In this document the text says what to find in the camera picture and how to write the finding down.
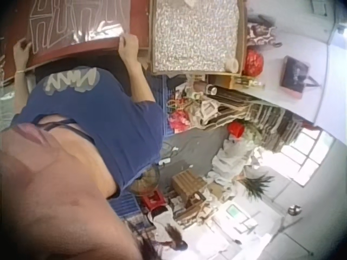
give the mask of red container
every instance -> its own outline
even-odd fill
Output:
[[[239,122],[232,122],[228,125],[228,132],[236,138],[240,138],[245,131],[245,126]]]

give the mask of concrete floor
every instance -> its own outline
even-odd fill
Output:
[[[227,137],[226,127],[220,127],[209,131],[192,129],[164,140],[161,152],[163,158],[170,153],[167,144],[176,146],[179,150],[177,155],[171,157],[171,163],[160,169],[159,186],[162,189],[168,187],[171,184],[171,177],[188,169],[191,165],[192,172],[199,176],[206,175],[211,170],[212,158]]]

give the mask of stool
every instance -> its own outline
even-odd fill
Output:
[[[166,206],[165,198],[158,189],[155,189],[151,195],[143,196],[142,201],[150,212],[159,206]]]

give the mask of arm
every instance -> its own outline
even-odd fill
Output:
[[[27,78],[25,73],[15,74],[15,114],[22,111],[23,107],[27,104],[29,91],[27,86]]]
[[[132,100],[134,102],[156,102],[146,77],[143,74],[141,63],[137,60],[139,50],[138,39],[135,35],[125,34],[119,42],[119,55],[129,73]]]
[[[25,38],[19,40],[13,47],[14,59],[16,65],[15,73],[15,113],[18,114],[22,111],[23,107],[27,104],[29,91],[27,86],[27,78],[25,77],[25,69],[27,67],[31,43],[28,43],[25,48],[22,44]]]

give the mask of blue mat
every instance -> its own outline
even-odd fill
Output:
[[[147,75],[147,80],[151,86],[153,95],[157,103],[162,107],[164,111],[163,134],[165,138],[174,135],[174,130],[171,129],[168,121],[168,116],[171,111],[169,111],[169,109],[166,106],[170,96],[173,94],[173,91],[168,90],[168,86],[166,84],[167,79],[168,77],[165,75]]]

